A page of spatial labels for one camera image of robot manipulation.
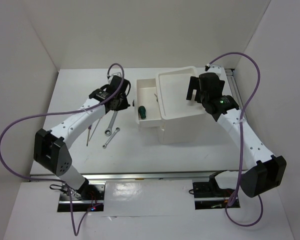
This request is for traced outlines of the red handled screwdriver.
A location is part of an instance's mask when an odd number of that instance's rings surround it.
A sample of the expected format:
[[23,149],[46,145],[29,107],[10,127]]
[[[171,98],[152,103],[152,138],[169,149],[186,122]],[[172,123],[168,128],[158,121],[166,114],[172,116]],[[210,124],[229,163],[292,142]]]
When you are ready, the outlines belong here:
[[93,131],[92,131],[92,133],[90,134],[90,137],[89,137],[89,139],[88,139],[88,143],[91,141],[91,139],[92,139],[92,137],[93,137],[93,135],[94,135],[94,133],[95,133],[95,131],[96,131],[96,129],[97,129],[97,127],[98,127],[98,125],[99,125],[99,123],[100,123],[101,120],[102,120],[102,118],[100,118],[100,119],[96,122],[96,124],[95,124],[95,126],[94,126],[94,128],[93,128]]

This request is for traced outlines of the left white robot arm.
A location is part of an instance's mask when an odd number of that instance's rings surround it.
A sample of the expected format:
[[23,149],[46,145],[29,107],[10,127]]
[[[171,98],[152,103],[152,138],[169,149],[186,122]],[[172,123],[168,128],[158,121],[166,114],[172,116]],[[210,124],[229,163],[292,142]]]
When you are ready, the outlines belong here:
[[50,130],[41,128],[35,134],[34,160],[64,181],[78,200],[96,197],[98,191],[73,166],[69,149],[88,127],[109,111],[127,109],[130,106],[127,99],[130,89],[131,83],[128,80],[115,75],[109,84],[89,94],[79,113],[72,114]]

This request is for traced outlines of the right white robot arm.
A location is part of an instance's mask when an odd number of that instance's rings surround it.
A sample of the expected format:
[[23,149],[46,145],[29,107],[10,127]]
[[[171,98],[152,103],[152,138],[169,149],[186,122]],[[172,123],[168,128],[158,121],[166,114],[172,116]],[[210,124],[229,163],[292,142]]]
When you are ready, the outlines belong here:
[[275,156],[259,139],[235,99],[224,95],[225,81],[216,73],[207,72],[189,80],[186,99],[202,104],[205,111],[230,135],[243,153],[248,170],[240,178],[240,187],[250,198],[278,187],[283,179],[287,161]]

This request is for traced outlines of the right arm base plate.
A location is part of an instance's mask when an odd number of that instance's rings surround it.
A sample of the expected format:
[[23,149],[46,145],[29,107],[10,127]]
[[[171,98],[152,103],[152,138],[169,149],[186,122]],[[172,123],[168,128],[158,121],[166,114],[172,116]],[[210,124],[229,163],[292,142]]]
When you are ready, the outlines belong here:
[[196,210],[225,209],[234,189],[222,189],[217,183],[193,182],[192,189],[188,191],[194,197]]

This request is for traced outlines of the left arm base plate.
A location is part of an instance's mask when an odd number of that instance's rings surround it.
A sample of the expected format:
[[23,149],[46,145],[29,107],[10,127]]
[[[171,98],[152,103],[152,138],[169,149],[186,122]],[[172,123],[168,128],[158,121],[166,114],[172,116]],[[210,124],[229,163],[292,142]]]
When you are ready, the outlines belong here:
[[[77,192],[71,190],[72,208],[73,212],[86,212],[90,209],[91,212],[104,211],[104,199],[106,184],[104,182],[97,182],[93,185],[96,189],[95,193],[89,192],[86,196],[81,196]],[[69,213],[70,209],[70,195],[66,186],[60,184],[51,184],[50,190],[59,192],[58,213]]]

